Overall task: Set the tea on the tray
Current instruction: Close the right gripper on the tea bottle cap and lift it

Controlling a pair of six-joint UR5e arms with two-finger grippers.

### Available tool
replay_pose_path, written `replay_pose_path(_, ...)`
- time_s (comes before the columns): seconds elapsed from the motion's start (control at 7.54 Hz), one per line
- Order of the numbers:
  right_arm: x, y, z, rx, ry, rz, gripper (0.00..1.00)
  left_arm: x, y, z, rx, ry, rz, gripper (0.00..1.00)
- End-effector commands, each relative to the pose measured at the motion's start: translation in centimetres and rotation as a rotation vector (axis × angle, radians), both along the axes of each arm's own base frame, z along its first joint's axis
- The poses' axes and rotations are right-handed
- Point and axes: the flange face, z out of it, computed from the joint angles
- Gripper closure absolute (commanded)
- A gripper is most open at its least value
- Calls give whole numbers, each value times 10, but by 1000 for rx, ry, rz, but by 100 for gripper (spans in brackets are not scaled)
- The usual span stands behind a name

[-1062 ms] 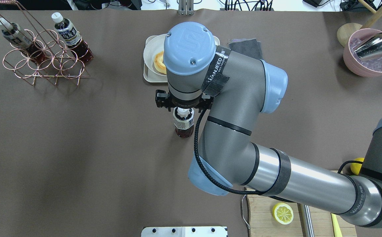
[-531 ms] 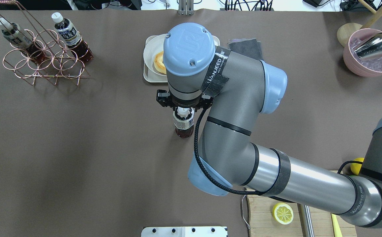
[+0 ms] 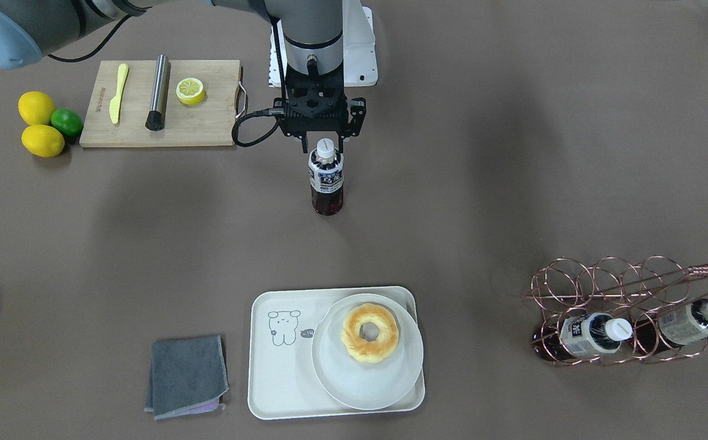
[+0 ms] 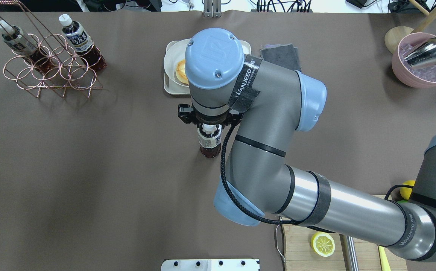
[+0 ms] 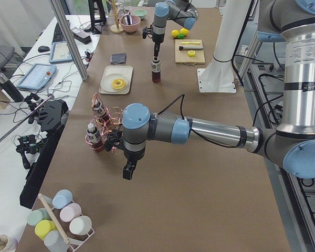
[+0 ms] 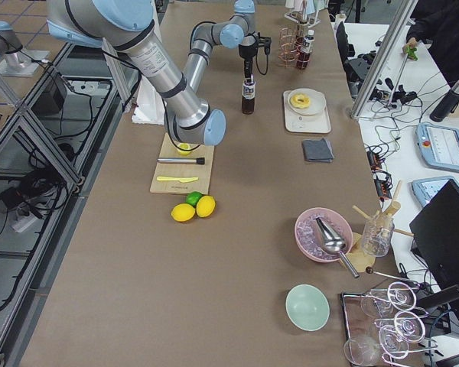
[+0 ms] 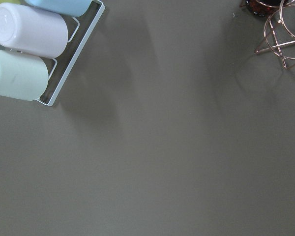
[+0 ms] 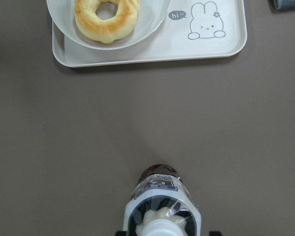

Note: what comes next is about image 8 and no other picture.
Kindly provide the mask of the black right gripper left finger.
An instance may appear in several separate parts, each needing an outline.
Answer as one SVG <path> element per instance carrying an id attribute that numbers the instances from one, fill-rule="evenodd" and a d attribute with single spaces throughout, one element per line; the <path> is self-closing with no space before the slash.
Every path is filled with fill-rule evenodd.
<path id="1" fill-rule="evenodd" d="M 124 236 L 124 231 L 117 231 L 115 236 Z"/>

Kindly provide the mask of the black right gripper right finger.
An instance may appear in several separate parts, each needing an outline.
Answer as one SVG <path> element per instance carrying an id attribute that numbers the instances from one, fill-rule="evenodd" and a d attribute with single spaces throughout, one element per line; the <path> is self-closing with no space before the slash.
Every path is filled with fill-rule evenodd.
<path id="1" fill-rule="evenodd" d="M 209 236 L 219 236 L 219 231 L 210 231 Z"/>

